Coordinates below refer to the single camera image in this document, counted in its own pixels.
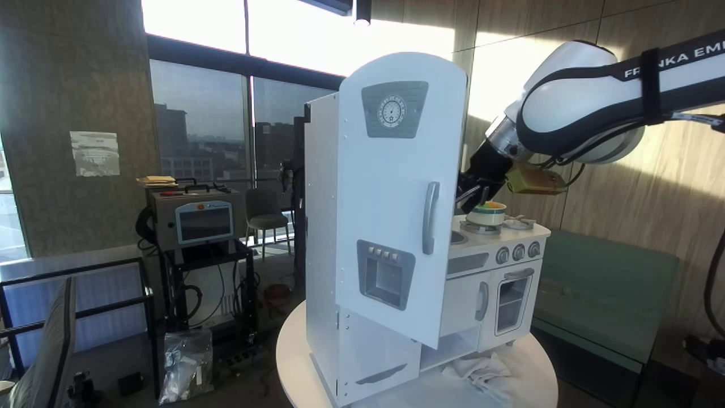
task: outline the window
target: window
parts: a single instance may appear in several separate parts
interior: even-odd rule
[[[281,185],[282,164],[292,164],[303,151],[294,118],[303,115],[305,103],[329,94],[325,89],[254,78],[254,179],[257,187],[277,191],[282,206],[289,205],[289,188]]]
[[[376,58],[403,51],[452,60],[450,27],[360,25],[301,0],[249,0],[249,21],[249,54],[332,76],[351,76]]]
[[[14,187],[0,141],[0,265],[26,259]]]
[[[160,172],[231,187],[249,174],[247,79],[151,62]]]
[[[245,0],[143,0],[147,35],[245,52]]]

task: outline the paper sign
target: paper sign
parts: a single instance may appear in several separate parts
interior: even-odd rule
[[[69,131],[72,161],[76,178],[118,178],[118,134],[113,131]]]

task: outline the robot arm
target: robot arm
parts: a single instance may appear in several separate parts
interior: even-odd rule
[[[642,126],[695,121],[725,131],[723,118],[682,113],[725,100],[725,30],[615,64],[582,41],[560,45],[490,127],[459,178],[463,211],[491,198],[514,161],[547,154],[560,164],[615,161]]]

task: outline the cable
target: cable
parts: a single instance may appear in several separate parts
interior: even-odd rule
[[[556,166],[560,164],[560,156],[547,156],[545,161],[541,161],[541,164],[531,164],[531,166],[539,166],[539,169],[552,169],[552,166]]]
[[[137,241],[135,241],[135,247],[137,247],[137,253],[139,253],[143,257],[155,257],[155,254],[158,254],[158,253],[155,253],[155,246],[150,242],[150,241],[145,241],[145,239],[137,239]]]
[[[710,308],[710,291],[714,291],[714,284],[717,277],[717,265],[719,265],[723,253],[725,253],[725,232],[717,241],[716,254],[708,260],[708,270],[707,270],[707,279],[704,279],[704,313],[707,313],[708,324],[717,332],[719,339],[725,339],[725,330],[717,324],[716,313]]]
[[[187,318],[186,319],[190,319],[198,308],[202,308],[202,291],[197,288],[197,287],[183,287],[183,292],[186,291],[192,291],[194,296],[197,296],[197,304],[194,304],[194,308],[190,311],[190,313],[186,313]]]
[[[222,274],[222,268],[220,268],[220,265],[218,265],[218,272],[220,272],[220,282],[222,282],[220,301],[218,301],[218,306],[214,306],[203,319],[197,322],[197,326],[202,326],[206,319],[210,319],[210,318],[222,308],[222,304],[224,304],[224,292],[227,292],[227,288],[224,288],[224,274]]]
[[[560,164],[562,164],[562,166],[573,164],[574,160],[580,160],[580,156],[585,156],[586,153],[590,153],[590,151],[596,151],[598,145],[603,145],[605,141],[615,138],[615,137],[620,137],[620,134],[625,134],[625,131],[630,131],[630,129],[635,129],[635,127],[640,127],[640,122],[627,126],[627,127],[622,127],[622,129],[612,129],[612,131],[606,131],[605,137],[601,137],[596,144],[585,145],[582,151],[574,151],[574,153],[573,153],[571,156],[565,156],[565,160],[560,160]]]
[[[582,178],[585,169],[586,166],[582,164],[580,170],[565,181],[565,187],[574,185]]]
[[[260,284],[260,274],[254,272],[254,288],[257,288]],[[240,279],[240,284],[235,287],[235,297],[240,301],[238,311],[245,311],[245,292],[247,292],[247,284]]]
[[[234,313],[234,315],[240,313],[240,299],[238,299],[240,296],[238,296],[238,284],[235,284],[235,282],[238,282],[235,268],[238,268],[238,260],[231,264],[231,291],[234,291],[231,313]]]

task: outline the machine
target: machine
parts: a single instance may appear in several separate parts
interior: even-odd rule
[[[360,401],[527,333],[547,232],[530,221],[478,230],[454,208],[493,198],[531,154],[606,164],[663,121],[723,131],[723,118],[680,111],[725,100],[723,47],[717,33],[615,64],[598,45],[563,44],[461,174],[466,98],[452,64],[382,58],[311,103],[307,343],[331,401]]]
[[[637,148],[642,126],[663,121],[692,121],[725,131],[723,115],[687,113],[725,103],[723,72],[725,33],[619,64],[593,44],[562,44],[490,127],[468,170],[459,174],[461,208],[493,198],[512,166],[531,154],[545,154],[550,164],[615,161]]]
[[[145,191],[147,214],[135,232],[154,242],[158,253],[169,253],[176,264],[192,260],[192,250],[220,247],[234,254],[234,246],[245,236],[243,196],[222,187],[150,187]]]

